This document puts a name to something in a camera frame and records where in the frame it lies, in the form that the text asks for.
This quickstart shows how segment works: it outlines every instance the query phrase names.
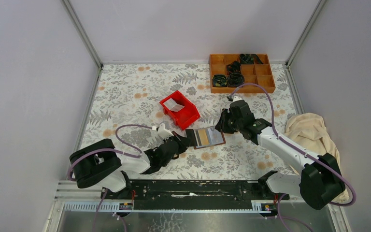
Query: floral pattern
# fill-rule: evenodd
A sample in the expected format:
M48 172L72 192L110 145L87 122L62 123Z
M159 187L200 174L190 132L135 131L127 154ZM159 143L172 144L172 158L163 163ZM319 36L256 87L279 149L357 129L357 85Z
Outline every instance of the floral pattern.
M284 131L285 123L295 114L291 93L282 64L271 65L276 90L271 94L275 124ZM81 148L104 138L111 138L116 149L135 152L120 143L114 131L125 124L158 125L166 122L169 129L182 136L185 132L164 115L159 101L176 90L193 102L201 117L189 128L200 129L218 122L221 109L228 108L227 94L210 92L208 64L105 65L87 121ZM271 120L264 94L240 94L257 118ZM123 128L119 136L142 150L158 146L162 140L154 131ZM270 170L292 174L278 156L245 140L240 134L226 134L226 144L195 150L189 148L179 159L151 175L128 172L132 179L223 179L256 180Z

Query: wooden sorting tray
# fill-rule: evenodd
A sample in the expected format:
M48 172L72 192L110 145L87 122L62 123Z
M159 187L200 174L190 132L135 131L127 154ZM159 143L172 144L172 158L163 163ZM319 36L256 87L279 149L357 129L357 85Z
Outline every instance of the wooden sorting tray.
M275 91L275 82L272 76L270 61L267 54L257 54L264 64L241 64L241 74L244 76L245 83L258 84L268 92ZM213 76L222 74L227 76L227 65L234 61L240 62L240 54L211 54L210 55L210 83L212 93L231 93L234 87L214 87ZM244 86L237 93L264 93L256 86Z

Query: black cable coil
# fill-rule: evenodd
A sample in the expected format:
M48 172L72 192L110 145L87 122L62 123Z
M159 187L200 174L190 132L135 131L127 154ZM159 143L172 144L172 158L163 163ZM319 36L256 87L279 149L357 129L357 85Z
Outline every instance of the black cable coil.
M227 87L227 77L222 74L214 75L213 87Z
M258 63L258 64L264 64L261 59L259 58L259 56L257 56L256 54L251 54L251 56L255 59L255 61Z
M228 87L238 87L244 84L244 76L241 73L231 73L228 77Z
M241 73L241 64L238 61L234 61L231 64L227 65L227 73Z
M254 64L254 58L251 54L240 54L241 64Z

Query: beige cloth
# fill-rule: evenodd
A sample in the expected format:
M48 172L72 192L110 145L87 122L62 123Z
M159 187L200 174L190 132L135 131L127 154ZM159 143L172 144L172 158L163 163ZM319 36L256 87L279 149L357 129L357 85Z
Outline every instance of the beige cloth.
M330 153L338 161L339 167L341 166L339 151L330 139L324 119L321 116L312 113L292 116L286 122L285 136L318 154L324 155L327 152ZM349 200L349 194L345 190L333 201L342 203L347 200Z

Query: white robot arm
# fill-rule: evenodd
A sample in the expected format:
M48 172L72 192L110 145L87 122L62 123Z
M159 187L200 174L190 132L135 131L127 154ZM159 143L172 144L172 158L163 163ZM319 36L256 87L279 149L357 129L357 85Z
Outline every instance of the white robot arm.
M223 109L215 127L224 133L240 132L245 139L262 146L290 164L300 175L286 175L271 171L258 181L267 185L274 193L286 193L302 197L314 209L322 209L345 190L345 184L331 171L314 162L311 158L324 163L341 174L336 159L329 153L324 155L309 151L281 133L276 134L270 122L255 118L249 105L240 97L234 96L229 109ZM300 154L281 140L289 142L306 153Z
M163 138L159 147L148 149L138 156L125 154L114 148L111 139L103 139L73 153L69 159L74 177L80 189L93 185L105 187L112 192L126 195L129 181L126 172L151 174L166 166L170 160L185 152L190 140L165 129L164 124L152 127Z

